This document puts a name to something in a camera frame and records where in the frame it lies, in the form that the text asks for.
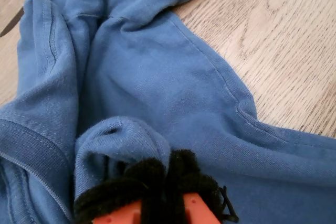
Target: stitching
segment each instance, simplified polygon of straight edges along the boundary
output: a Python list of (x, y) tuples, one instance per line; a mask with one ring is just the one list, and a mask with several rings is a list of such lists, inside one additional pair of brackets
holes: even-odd
[(3, 114), (4, 114), (4, 115), (15, 115), (15, 116), (19, 116), (19, 117), (21, 117), (21, 118), (24, 118), (24, 119), (26, 119), (28, 122), (32, 122), (32, 123), (37, 124), (37, 126), (39, 126), (39, 127), (41, 127), (42, 129), (44, 129), (48, 134), (52, 134), (52, 135), (56, 136), (56, 138), (53, 138), (53, 139), (61, 140), (61, 141), (63, 140), (61, 137), (58, 137), (58, 135), (57, 135), (55, 132), (50, 132), (50, 131), (49, 131), (49, 128), (45, 127), (44, 125), (42, 125), (42, 124), (40, 124), (40, 123), (38, 123), (38, 122), (36, 122), (36, 121), (34, 121), (34, 120), (32, 120), (32, 119), (29, 119), (29, 118), (25, 117), (24, 115), (20, 115), (20, 114), (16, 114), (16, 113), (8, 113), (8, 112), (3, 112)]
[(55, 19), (55, 14), (54, 14), (54, 9), (52, 6), (50, 6), (50, 11), (51, 11), (51, 31), (50, 31), (50, 39), (49, 39), (49, 43), (50, 43), (50, 51), (52, 56), (54, 57), (54, 64), (52, 64), (51, 67), (51, 71), (53, 70), (55, 63), (56, 63), (56, 59), (57, 59), (57, 51), (56, 51), (56, 47), (55, 47), (55, 30), (56, 30), (56, 19)]
[(12, 201), (11, 201), (11, 195), (12, 195), (12, 190), (10, 187), (10, 184), (8, 183), (8, 180), (6, 178), (5, 172), (3, 171), (2, 165), (0, 165), (0, 175), (4, 180), (5, 186), (6, 186), (6, 191), (7, 191), (7, 200), (8, 200), (8, 204), (7, 204), (7, 208), (8, 208), (8, 212), (9, 212), (9, 219), (11, 224), (15, 224), (14, 223), (14, 215), (13, 215), (13, 206), (12, 206)]
[(23, 203), (24, 203), (24, 207), (26, 209), (26, 212), (27, 214), (29, 215), (30, 219), (31, 219), (31, 222), (36, 224), (36, 222), (34, 221), (33, 217), (32, 217), (32, 214), (30, 213), (29, 209), (28, 209), (28, 205), (27, 205), (27, 199), (26, 199), (26, 195), (25, 195), (25, 192), (23, 190), (23, 179), (20, 179), (19, 180), (19, 183), (20, 183), (20, 188), (21, 188), (21, 193), (22, 193), (22, 197), (23, 197)]
[(219, 75), (219, 77), (222, 79), (222, 81), (223, 81), (223, 83), (224, 83), (224, 87), (225, 87), (225, 89), (228, 91), (228, 93), (230, 94), (230, 96), (232, 97), (232, 98), (234, 98), (235, 99), (235, 101), (237, 102), (237, 107), (236, 107), (236, 111), (238, 112), (238, 115), (242, 118), (242, 119), (244, 119), (249, 125), (251, 125), (254, 129), (256, 129), (256, 130), (258, 130), (258, 131), (261, 131), (261, 132), (264, 132), (264, 133), (266, 133), (266, 134), (268, 134), (269, 136), (271, 136), (271, 137), (273, 137), (273, 138), (275, 138), (275, 139), (277, 139), (277, 140), (279, 140), (279, 141), (281, 141), (281, 142), (283, 142), (283, 143), (287, 143), (287, 144), (292, 144), (292, 145), (302, 145), (302, 146), (308, 146), (308, 147), (311, 147), (311, 148), (319, 148), (319, 149), (325, 149), (325, 150), (330, 150), (330, 151), (335, 151), (334, 149), (330, 149), (330, 148), (326, 148), (326, 147), (320, 147), (320, 146), (313, 146), (313, 145), (309, 145), (309, 144), (302, 144), (302, 143), (289, 143), (289, 142), (287, 142), (286, 140), (284, 140), (284, 139), (282, 139), (282, 138), (280, 138), (280, 137), (278, 137), (278, 136), (276, 136), (276, 135), (274, 135), (274, 133), (272, 133), (272, 132), (268, 132), (268, 131), (266, 131), (266, 130), (264, 130), (264, 129), (261, 129), (261, 128), (259, 128), (259, 127), (257, 127), (257, 126), (255, 126), (255, 125), (253, 125), (251, 122), (249, 122), (248, 120), (247, 120), (247, 118), (245, 117), (245, 113), (244, 112), (242, 112), (241, 110), (240, 110), (240, 108), (239, 108), (239, 100), (233, 95), (233, 93), (231, 92), (231, 90), (228, 88), (228, 86), (227, 86), (227, 83), (226, 83), (226, 80), (225, 80), (225, 78), (220, 74), (220, 72), (218, 71), (218, 69), (215, 67), (215, 65), (213, 64), (213, 62), (209, 59), (209, 57), (205, 54), (205, 53), (203, 53), (203, 51), (202, 50), (200, 50), (185, 34), (184, 34), (184, 32), (182, 32), (181, 30), (180, 30), (180, 28), (178, 27), (178, 25), (176, 25), (175, 24), (175, 22), (173, 22), (171, 19), (168, 19), (177, 29), (178, 29), (178, 31), (201, 53), (201, 54), (203, 54), (206, 58), (207, 58), (207, 60), (211, 63), (211, 65), (214, 67), (214, 69), (216, 70), (216, 72), (217, 72), (217, 74)]
[[(31, 131), (30, 129), (28, 129), (27, 127), (24, 127), (24, 126), (21, 125), (21, 124), (18, 124), (18, 125), (20, 125), (20, 126), (22, 126), (23, 128), (25, 128), (25, 129)], [(48, 144), (46, 144), (46, 143), (43, 142), (42, 140), (38, 139), (37, 137), (32, 136), (31, 134), (28, 134), (28, 133), (26, 133), (26, 132), (23, 132), (21, 129), (19, 129), (19, 128), (17, 128), (17, 127), (14, 127), (14, 126), (9, 126), (9, 125), (6, 125), (6, 124), (1, 124), (1, 126), (2, 126), (2, 127), (5, 127), (5, 128), (13, 129), (13, 130), (17, 131), (18, 133), (27, 135), (27, 136), (29, 136), (30, 138), (39, 141), (39, 142), (42, 143), (45, 147), (47, 147), (49, 150), (51, 150), (54, 154), (56, 154), (56, 155), (58, 156), (59, 153), (58, 153), (54, 148), (52, 148), (52, 146), (49, 146)], [(63, 158), (64, 158), (65, 160), (67, 160), (65, 154), (58, 148), (58, 146), (55, 145), (55, 147), (62, 153)], [(69, 167), (68, 163), (65, 162), (63, 159), (60, 159), (60, 164), (61, 164), (61, 165), (65, 165), (65, 166), (67, 166), (67, 168), (70, 170), (70, 167)]]
[[(44, 4), (45, 4), (45, 2), (42, 1), (43, 36), (45, 35), (45, 32), (46, 32), (46, 17), (45, 17), (45, 6), (44, 6)], [(45, 58), (47, 58), (47, 61), (48, 61), (47, 66), (49, 67), (50, 61), (49, 61), (49, 57), (46, 56), (46, 45), (45, 45), (45, 40), (44, 39), (43, 39), (43, 53), (44, 53)]]

